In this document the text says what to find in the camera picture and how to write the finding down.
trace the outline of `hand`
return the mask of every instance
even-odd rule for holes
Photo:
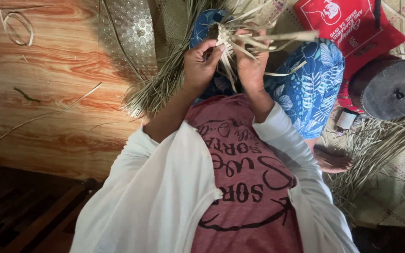
[[[184,87],[183,89],[195,97],[201,95],[209,86],[210,80],[215,73],[215,67],[220,60],[225,45],[215,47],[209,55],[210,49],[215,46],[217,40],[204,40],[184,54]]]
[[[246,25],[248,26],[257,26],[257,24],[249,22]],[[242,35],[251,33],[249,29],[241,29],[235,32],[235,35]],[[252,36],[265,36],[266,29],[253,30]],[[245,44],[237,40],[235,42],[242,48],[245,48]],[[262,41],[263,44],[269,46],[270,40]],[[268,60],[268,52],[256,52],[253,55],[258,60],[245,55],[242,51],[235,49],[234,52],[237,55],[237,71],[239,73],[240,82],[245,88],[246,93],[254,93],[264,89],[263,87],[263,75],[265,73],[265,66]]]

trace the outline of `bottle label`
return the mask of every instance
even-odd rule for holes
[[[345,129],[349,129],[356,118],[355,114],[342,112],[340,118],[337,121],[337,126]]]

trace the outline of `pink t-shirt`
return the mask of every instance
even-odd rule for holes
[[[206,142],[215,184],[224,193],[202,216],[191,252],[301,253],[287,193],[294,175],[256,135],[247,96],[212,97],[186,119]]]

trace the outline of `white cardigan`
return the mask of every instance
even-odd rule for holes
[[[261,140],[297,178],[289,190],[305,253],[358,253],[308,146],[276,103]],[[76,223],[71,253],[190,253],[199,220],[222,197],[209,150],[187,122],[161,144],[139,129]]]

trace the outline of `red bag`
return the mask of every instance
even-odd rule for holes
[[[349,79],[369,61],[404,43],[381,8],[381,26],[375,28],[374,0],[300,0],[293,9],[306,30],[333,41],[345,57],[343,77]]]

